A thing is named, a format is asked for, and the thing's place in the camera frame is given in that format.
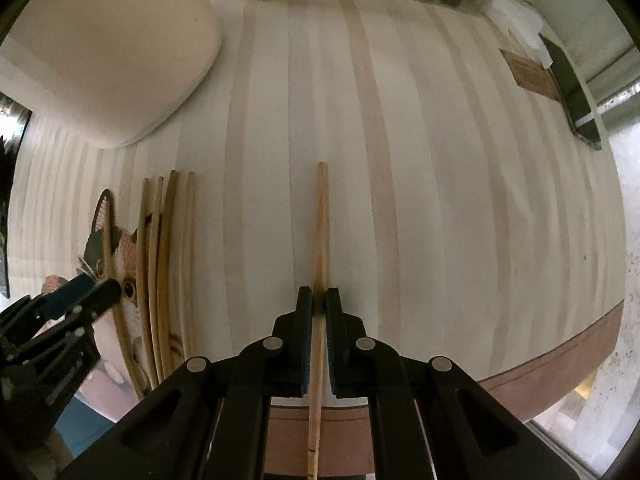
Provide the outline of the blue cabinet door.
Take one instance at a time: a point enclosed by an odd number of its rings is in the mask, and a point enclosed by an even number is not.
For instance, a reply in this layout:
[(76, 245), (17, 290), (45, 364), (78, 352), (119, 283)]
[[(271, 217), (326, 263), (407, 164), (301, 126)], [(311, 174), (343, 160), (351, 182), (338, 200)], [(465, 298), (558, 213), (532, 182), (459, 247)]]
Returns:
[(77, 458), (113, 426), (114, 422), (74, 396), (56, 422), (55, 429), (61, 434), (72, 457)]

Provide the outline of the wooden chopstick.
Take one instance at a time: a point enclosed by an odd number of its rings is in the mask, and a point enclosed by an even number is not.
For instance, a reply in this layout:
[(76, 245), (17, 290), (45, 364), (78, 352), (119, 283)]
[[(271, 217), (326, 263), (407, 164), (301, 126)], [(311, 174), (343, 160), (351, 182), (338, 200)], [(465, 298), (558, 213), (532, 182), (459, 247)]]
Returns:
[(136, 366), (134, 365), (132, 353), (128, 347), (129, 338), (125, 320), (125, 312), (124, 307), (120, 302), (113, 308), (113, 318), (119, 349), (120, 352), (122, 352), (122, 360), (125, 363), (132, 388), (134, 388), (134, 393), (136, 394), (137, 399), (141, 401), (144, 398), (144, 392), (140, 385), (140, 380), (137, 374)]
[(182, 253), (180, 260), (180, 307), (184, 358), (194, 356), (194, 336), (192, 323), (192, 266), (193, 266), (193, 217), (195, 202), (195, 174), (188, 174), (186, 180), (186, 208), (182, 232)]
[(148, 300), (148, 269), (146, 265), (146, 206), (148, 206), (150, 195), (150, 179), (144, 178), (142, 181), (142, 194), (140, 200), (140, 211), (137, 228), (137, 249), (136, 249), (136, 280), (138, 293), (138, 310), (140, 315), (141, 339), (142, 339), (142, 359), (145, 371), (148, 373), (150, 387), (155, 389), (158, 386), (157, 371), (155, 368), (154, 351), (151, 338), (151, 323)]
[(164, 178), (158, 177), (154, 186), (149, 246), (149, 315), (152, 347), (152, 385), (156, 388), (162, 381), (162, 363), (160, 362), (160, 343), (158, 342), (157, 314), (157, 267), (158, 244), (160, 244), (160, 216), (162, 215)]
[(317, 166), (316, 229), (314, 230), (314, 315), (312, 316), (309, 422), (307, 438), (307, 478), (319, 478), (324, 368), (326, 367), (326, 316), (323, 297), (328, 289), (330, 267), (329, 169)]
[(169, 256), (171, 243), (172, 216), (174, 215), (179, 174), (172, 170), (169, 174), (165, 201), (160, 224), (157, 263), (157, 321), (158, 355), (160, 356), (160, 380), (166, 379), (174, 369), (170, 351), (169, 321)]

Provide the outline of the brown small card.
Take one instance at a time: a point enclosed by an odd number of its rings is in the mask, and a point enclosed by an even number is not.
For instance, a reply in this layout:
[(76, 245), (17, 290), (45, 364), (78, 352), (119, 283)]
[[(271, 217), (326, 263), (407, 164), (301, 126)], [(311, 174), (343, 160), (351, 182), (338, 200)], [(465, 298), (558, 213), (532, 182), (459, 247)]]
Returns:
[(511, 51), (501, 49), (506, 65), (509, 66), (513, 79), (521, 88), (560, 102), (561, 96), (555, 79), (540, 63), (523, 58)]

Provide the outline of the striped cat table mat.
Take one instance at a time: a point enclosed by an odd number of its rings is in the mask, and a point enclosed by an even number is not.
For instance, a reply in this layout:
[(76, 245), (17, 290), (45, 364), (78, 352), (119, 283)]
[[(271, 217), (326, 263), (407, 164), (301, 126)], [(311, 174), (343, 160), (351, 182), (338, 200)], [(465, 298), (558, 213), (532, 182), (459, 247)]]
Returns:
[(626, 242), (610, 151), (513, 79), (486, 18), (410, 0), (214, 0), (210, 72), (143, 140), (98, 148), (35, 114), (9, 206), (12, 297), (71, 276), (99, 194), (196, 175), (196, 348), (262, 336), (312, 279), (329, 167), (330, 282), (403, 356), (443, 354), (536, 416), (616, 345)]

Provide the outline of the white crumpled tissue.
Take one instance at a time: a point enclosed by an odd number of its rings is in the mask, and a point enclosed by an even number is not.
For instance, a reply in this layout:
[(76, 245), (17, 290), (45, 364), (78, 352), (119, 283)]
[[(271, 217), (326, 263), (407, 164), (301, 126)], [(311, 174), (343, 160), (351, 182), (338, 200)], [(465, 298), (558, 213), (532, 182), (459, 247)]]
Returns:
[(542, 18), (520, 0), (489, 0), (485, 14), (506, 36), (511, 36), (525, 55), (538, 62), (543, 68), (550, 68), (551, 55), (540, 38)]

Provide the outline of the beige round utensil holder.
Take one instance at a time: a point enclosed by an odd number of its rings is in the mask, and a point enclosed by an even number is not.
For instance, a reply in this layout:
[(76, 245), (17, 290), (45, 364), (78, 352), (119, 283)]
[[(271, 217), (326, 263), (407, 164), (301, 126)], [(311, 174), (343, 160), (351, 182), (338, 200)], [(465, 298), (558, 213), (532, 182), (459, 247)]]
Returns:
[(220, 44), (209, 0), (29, 0), (1, 44), (1, 91), (121, 148), (178, 110)]

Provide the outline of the black smartphone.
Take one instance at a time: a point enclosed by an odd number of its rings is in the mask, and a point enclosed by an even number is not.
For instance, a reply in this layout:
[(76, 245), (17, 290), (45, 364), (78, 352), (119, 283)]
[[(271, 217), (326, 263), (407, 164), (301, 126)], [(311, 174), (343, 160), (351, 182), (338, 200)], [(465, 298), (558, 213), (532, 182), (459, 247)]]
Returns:
[(592, 107), (578, 75), (564, 50), (544, 35), (539, 35), (551, 58), (550, 70), (564, 107), (570, 130), (577, 139), (595, 151), (602, 141)]

